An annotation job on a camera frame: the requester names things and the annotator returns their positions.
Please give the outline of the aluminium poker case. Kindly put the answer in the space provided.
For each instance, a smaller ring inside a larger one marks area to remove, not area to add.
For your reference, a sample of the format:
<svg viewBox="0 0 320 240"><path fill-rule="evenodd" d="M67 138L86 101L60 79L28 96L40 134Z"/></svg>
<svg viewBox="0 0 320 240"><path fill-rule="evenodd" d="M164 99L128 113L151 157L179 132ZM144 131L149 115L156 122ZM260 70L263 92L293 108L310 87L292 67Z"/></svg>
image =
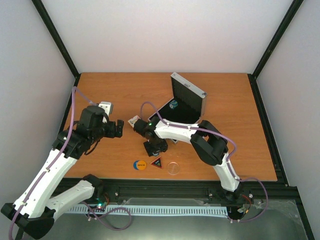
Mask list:
<svg viewBox="0 0 320 240"><path fill-rule="evenodd" d="M170 75L173 97L158 109L160 116L171 122L196 124L205 113L207 93L176 72ZM178 102L170 109L172 100Z"/></svg>

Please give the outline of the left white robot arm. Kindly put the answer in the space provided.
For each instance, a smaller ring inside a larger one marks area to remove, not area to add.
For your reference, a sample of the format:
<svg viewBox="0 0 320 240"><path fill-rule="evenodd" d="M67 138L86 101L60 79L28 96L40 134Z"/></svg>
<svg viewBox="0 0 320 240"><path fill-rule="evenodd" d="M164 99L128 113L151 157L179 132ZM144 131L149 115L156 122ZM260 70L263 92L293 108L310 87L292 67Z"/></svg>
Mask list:
<svg viewBox="0 0 320 240"><path fill-rule="evenodd" d="M15 202L5 203L1 213L26 234L39 240L62 214L80 202L91 199L106 203L104 184L92 174L57 196L52 194L68 170L82 155L90 154L102 138L122 137L124 121L110 121L112 109L110 102L83 109L76 128L59 133L45 164L27 190Z"/></svg>

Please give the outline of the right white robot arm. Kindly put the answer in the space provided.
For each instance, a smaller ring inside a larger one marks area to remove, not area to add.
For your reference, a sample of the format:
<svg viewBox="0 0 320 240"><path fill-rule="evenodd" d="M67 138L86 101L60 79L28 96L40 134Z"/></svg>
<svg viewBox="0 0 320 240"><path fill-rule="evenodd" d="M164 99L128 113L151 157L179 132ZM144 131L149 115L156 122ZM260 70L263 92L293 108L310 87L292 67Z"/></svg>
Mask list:
<svg viewBox="0 0 320 240"><path fill-rule="evenodd" d="M235 202L242 191L241 179L236 174L229 153L229 138L222 135L209 121L199 124L185 124L161 120L158 117L147 122L138 119L134 131L146 139L143 143L148 156L157 156L168 150L167 139L192 145L197 156L205 164L212 166L219 177L225 198Z"/></svg>

